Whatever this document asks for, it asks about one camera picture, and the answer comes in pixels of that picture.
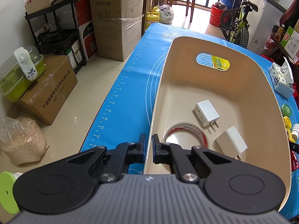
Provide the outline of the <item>white charger with prongs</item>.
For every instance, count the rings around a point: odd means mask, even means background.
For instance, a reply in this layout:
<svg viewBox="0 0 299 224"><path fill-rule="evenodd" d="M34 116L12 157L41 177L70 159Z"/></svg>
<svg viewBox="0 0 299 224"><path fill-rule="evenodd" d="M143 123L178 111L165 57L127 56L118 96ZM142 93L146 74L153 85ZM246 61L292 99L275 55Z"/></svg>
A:
<svg viewBox="0 0 299 224"><path fill-rule="evenodd" d="M211 128L215 130L215 125L219 128L217 120L220 118L220 115L217 113L210 100L196 103L193 110L204 127L211 126Z"/></svg>

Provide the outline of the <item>yellow oil jug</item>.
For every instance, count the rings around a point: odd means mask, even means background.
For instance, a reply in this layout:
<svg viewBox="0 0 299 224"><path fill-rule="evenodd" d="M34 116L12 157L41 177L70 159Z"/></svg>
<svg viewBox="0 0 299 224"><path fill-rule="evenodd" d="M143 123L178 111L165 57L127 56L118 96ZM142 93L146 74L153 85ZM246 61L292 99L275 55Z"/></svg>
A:
<svg viewBox="0 0 299 224"><path fill-rule="evenodd" d="M153 7L150 12L146 14L146 21L145 21L145 30L153 23L160 22L160 9L158 6Z"/></svg>

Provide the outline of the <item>blue silicone mat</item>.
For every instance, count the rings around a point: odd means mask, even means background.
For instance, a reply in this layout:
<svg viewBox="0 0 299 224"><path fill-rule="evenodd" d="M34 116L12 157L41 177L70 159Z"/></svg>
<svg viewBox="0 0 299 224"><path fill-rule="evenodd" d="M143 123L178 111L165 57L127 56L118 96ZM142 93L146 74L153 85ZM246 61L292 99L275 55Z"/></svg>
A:
<svg viewBox="0 0 299 224"><path fill-rule="evenodd" d="M186 81L201 85L182 86L175 79L175 86L162 93L162 106L154 116L160 76L176 38L180 38L178 56L168 72L186 72ZM228 60L229 69L214 68L211 55ZM219 151L216 138L235 126L248 146L242 160L282 178L286 195L279 209L287 214L296 207L298 194L291 192L291 159L285 128L276 128L282 118L275 118L274 114L287 104L292 110L291 122L297 123L298 109L294 98L286 99L276 91L268 97L261 91L263 86L273 88L270 66L269 60L220 38L157 24L147 30L124 65L87 133L82 150L95 145L111 149L140 133L148 136L152 124L159 136L175 123L199 125L194 105L210 100L220 115L220 128L205 128L209 148Z"/></svg>

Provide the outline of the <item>green plastic container with lid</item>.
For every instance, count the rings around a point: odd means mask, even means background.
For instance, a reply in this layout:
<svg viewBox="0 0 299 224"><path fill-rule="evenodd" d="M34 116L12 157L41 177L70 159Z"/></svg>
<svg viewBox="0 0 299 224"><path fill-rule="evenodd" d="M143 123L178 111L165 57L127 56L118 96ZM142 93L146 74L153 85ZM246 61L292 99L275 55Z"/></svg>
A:
<svg viewBox="0 0 299 224"><path fill-rule="evenodd" d="M44 56L35 46L26 46L37 70L37 80L45 72ZM14 55L1 66L1 94L12 103L18 101L35 81L29 81L21 70Z"/></svg>

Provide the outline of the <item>yellow snack bag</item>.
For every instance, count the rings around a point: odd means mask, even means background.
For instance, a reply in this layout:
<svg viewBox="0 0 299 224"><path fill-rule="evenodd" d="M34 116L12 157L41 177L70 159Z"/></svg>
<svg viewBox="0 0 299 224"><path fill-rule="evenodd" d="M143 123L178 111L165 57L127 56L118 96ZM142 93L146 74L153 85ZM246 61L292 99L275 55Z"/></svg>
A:
<svg viewBox="0 0 299 224"><path fill-rule="evenodd" d="M226 60L224 58L216 57L213 55L211 55L211 59L212 59L212 65L214 68L220 69L220 70L229 69L230 63L228 60Z"/></svg>

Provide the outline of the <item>white charger cube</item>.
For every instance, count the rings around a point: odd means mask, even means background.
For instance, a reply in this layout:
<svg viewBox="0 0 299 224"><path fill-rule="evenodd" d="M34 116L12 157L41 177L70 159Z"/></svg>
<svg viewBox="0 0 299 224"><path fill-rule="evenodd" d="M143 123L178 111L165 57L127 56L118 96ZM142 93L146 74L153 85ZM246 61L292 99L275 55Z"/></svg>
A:
<svg viewBox="0 0 299 224"><path fill-rule="evenodd" d="M248 148L235 126L231 126L216 138L216 142L224 155L237 158L241 161L240 154Z"/></svg>

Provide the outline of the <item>beige plastic storage bin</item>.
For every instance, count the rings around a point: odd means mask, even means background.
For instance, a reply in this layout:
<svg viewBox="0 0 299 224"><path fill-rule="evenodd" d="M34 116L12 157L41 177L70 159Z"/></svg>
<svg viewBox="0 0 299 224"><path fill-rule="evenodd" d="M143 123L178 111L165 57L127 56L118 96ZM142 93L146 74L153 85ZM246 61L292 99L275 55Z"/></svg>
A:
<svg viewBox="0 0 299 224"><path fill-rule="evenodd" d="M279 210L290 192L282 114L259 65L234 49L173 39L161 74L144 172L171 174L175 196L226 211Z"/></svg>

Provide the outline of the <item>red bucket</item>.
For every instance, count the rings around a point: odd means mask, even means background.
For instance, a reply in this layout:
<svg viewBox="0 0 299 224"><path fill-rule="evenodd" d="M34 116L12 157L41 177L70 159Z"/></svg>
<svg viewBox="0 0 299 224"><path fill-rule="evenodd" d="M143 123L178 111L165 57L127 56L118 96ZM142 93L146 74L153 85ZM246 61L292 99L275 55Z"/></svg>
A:
<svg viewBox="0 0 299 224"><path fill-rule="evenodd" d="M215 27L219 27L221 22L221 15L226 10L226 5L223 2L216 2L210 9L210 20L209 23Z"/></svg>

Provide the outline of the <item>white plastic bag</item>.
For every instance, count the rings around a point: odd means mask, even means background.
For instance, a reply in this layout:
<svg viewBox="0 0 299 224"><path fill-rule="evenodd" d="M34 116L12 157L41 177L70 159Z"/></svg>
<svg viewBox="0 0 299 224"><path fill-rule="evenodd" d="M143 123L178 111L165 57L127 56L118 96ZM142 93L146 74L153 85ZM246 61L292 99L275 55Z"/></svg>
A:
<svg viewBox="0 0 299 224"><path fill-rule="evenodd" d="M171 24L174 18L174 11L169 5L161 5L160 9L160 23Z"/></svg>

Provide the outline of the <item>white rolled towel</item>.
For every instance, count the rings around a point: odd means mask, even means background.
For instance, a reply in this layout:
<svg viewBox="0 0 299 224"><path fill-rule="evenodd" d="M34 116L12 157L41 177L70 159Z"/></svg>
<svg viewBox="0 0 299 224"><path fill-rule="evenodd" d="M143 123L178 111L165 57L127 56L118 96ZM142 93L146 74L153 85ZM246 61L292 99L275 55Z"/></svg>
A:
<svg viewBox="0 0 299 224"><path fill-rule="evenodd" d="M31 59L31 56L27 49L20 47L14 51L14 57L16 58L19 67L24 73L26 79L34 81L38 77L38 71Z"/></svg>

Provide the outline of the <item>cardboard box with chinese text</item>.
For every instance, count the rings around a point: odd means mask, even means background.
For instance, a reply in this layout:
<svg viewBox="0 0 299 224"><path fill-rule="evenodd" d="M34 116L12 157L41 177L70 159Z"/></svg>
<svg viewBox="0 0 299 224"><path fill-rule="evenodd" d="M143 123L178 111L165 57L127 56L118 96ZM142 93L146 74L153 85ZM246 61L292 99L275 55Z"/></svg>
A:
<svg viewBox="0 0 299 224"><path fill-rule="evenodd" d="M46 55L44 73L16 105L28 115L51 125L77 82L68 56Z"/></svg>

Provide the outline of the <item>green round disc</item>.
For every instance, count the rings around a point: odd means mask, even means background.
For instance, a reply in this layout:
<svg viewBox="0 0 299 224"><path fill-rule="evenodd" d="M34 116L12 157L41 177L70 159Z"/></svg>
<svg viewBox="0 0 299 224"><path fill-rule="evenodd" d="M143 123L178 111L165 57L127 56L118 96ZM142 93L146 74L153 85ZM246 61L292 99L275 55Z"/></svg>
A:
<svg viewBox="0 0 299 224"><path fill-rule="evenodd" d="M16 215L20 211L13 196L13 185L21 175L23 173L8 171L0 174L0 202L4 210L11 215Z"/></svg>

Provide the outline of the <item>large stacked cardboard boxes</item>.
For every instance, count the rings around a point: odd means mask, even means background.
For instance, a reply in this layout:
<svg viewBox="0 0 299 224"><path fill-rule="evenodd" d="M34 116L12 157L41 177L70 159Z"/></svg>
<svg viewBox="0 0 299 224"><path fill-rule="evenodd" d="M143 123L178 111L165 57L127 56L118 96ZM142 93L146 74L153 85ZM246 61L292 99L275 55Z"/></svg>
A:
<svg viewBox="0 0 299 224"><path fill-rule="evenodd" d="M98 55L124 61L141 38L139 0L90 0Z"/></svg>

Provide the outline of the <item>black metal shelf rack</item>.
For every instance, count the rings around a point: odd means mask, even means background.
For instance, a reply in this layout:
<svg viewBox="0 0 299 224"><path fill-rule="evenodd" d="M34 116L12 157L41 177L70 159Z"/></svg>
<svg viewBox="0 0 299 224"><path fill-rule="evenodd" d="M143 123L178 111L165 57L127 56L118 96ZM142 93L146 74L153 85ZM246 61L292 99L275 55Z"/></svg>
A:
<svg viewBox="0 0 299 224"><path fill-rule="evenodd" d="M41 54L68 56L75 73L86 65L73 0L53 0L25 19Z"/></svg>

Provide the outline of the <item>green kids bicycle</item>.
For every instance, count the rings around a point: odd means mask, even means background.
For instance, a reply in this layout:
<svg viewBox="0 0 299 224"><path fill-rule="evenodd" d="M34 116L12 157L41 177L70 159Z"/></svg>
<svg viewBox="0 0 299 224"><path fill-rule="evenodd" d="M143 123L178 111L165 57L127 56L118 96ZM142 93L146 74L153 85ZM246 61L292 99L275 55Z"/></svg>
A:
<svg viewBox="0 0 299 224"><path fill-rule="evenodd" d="M257 12L258 6L249 0L230 1L233 3L239 1L240 5L222 12L219 28L228 42L246 49L249 43L250 27L247 16L252 11Z"/></svg>

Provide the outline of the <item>white chest freezer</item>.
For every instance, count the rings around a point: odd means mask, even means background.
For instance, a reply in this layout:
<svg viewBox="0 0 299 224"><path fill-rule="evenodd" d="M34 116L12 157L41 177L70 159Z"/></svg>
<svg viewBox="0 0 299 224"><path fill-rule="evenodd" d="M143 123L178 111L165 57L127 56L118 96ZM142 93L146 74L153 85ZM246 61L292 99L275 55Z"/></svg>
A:
<svg viewBox="0 0 299 224"><path fill-rule="evenodd" d="M258 12L250 12L247 16L249 22L249 43L247 49L261 55L274 25L278 24L280 17L286 11L274 0L249 0L258 6Z"/></svg>

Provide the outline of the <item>clear tape roll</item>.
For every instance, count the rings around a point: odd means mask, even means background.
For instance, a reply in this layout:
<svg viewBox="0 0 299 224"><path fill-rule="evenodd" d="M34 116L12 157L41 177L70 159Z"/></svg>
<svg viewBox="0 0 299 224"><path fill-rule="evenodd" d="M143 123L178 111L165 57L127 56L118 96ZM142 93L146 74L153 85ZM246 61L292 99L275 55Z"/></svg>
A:
<svg viewBox="0 0 299 224"><path fill-rule="evenodd" d="M193 133L204 148L209 148L209 139L206 136L205 132L197 125L184 121L176 123L168 128L168 130L164 133L163 141L166 142L166 140L178 130L185 130Z"/></svg>

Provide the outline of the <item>plastic bag of grain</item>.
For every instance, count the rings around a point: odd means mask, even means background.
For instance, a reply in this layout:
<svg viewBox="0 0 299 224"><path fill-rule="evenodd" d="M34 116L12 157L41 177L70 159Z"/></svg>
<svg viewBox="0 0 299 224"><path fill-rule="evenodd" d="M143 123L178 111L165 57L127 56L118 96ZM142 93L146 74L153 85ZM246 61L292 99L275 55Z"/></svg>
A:
<svg viewBox="0 0 299 224"><path fill-rule="evenodd" d="M48 148L47 140L34 119L1 118L1 150L14 164L38 162Z"/></svg>

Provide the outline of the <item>green toy disc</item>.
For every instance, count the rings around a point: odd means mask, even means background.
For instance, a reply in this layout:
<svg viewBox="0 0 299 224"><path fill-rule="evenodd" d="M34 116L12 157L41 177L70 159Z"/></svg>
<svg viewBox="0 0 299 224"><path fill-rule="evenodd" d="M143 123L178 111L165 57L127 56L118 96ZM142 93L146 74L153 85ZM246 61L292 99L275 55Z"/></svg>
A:
<svg viewBox="0 0 299 224"><path fill-rule="evenodd" d="M292 110L287 104L283 104L281 106L281 113L282 113L283 117L290 118L291 114L292 114Z"/></svg>

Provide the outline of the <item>tissue box with blue pattern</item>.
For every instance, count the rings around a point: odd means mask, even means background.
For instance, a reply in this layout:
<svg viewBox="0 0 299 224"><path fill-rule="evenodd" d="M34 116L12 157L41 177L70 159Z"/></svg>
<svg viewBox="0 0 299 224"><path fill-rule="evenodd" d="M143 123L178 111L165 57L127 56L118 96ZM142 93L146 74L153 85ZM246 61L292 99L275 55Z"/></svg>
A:
<svg viewBox="0 0 299 224"><path fill-rule="evenodd" d="M289 99L295 90L293 89L293 74L289 62L284 58L284 63L279 66L272 63L269 68L269 74L272 79L274 90Z"/></svg>

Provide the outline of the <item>yellow toy launcher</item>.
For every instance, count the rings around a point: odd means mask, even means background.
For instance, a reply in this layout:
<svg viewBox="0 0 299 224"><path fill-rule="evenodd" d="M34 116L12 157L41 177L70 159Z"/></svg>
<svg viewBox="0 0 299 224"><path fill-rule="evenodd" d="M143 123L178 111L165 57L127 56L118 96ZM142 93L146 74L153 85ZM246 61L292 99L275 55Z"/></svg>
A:
<svg viewBox="0 0 299 224"><path fill-rule="evenodd" d="M291 124L290 118L287 116L283 116L283 121L284 121L284 125L286 128L286 133L287 133L289 142L296 143L296 140L292 137L292 134L291 134L292 124Z"/></svg>

